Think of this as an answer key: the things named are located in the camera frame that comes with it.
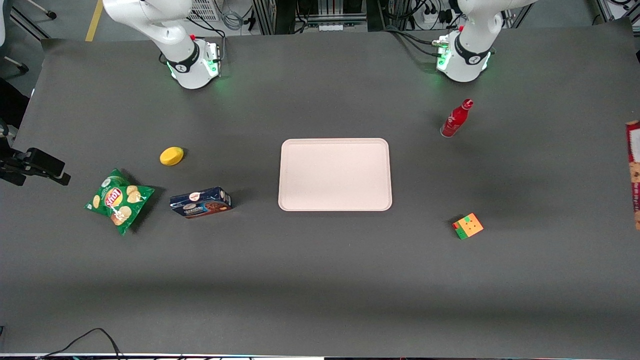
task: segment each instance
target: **rubik's cube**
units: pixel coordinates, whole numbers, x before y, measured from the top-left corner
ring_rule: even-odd
[[[473,213],[453,223],[453,228],[456,230],[456,233],[458,233],[460,240],[470,238],[484,229]]]

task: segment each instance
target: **potato chips bag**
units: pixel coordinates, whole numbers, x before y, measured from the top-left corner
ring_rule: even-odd
[[[124,235],[153,193],[154,189],[132,185],[118,169],[113,169],[85,208],[109,217]]]

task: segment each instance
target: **white tray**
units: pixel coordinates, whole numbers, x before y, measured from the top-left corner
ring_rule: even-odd
[[[281,209],[385,211],[391,203],[389,144],[384,139],[289,139],[282,144]]]

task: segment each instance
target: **cookie box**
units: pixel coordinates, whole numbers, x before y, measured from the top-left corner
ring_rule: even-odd
[[[231,196],[219,186],[172,196],[171,209],[186,218],[202,217],[231,209]]]

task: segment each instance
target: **red bottle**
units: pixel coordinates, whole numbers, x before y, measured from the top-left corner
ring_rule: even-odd
[[[440,134],[446,138],[450,138],[456,134],[456,131],[467,121],[469,109],[473,107],[474,102],[471,99],[465,100],[461,106],[455,108],[447,121],[440,128]]]

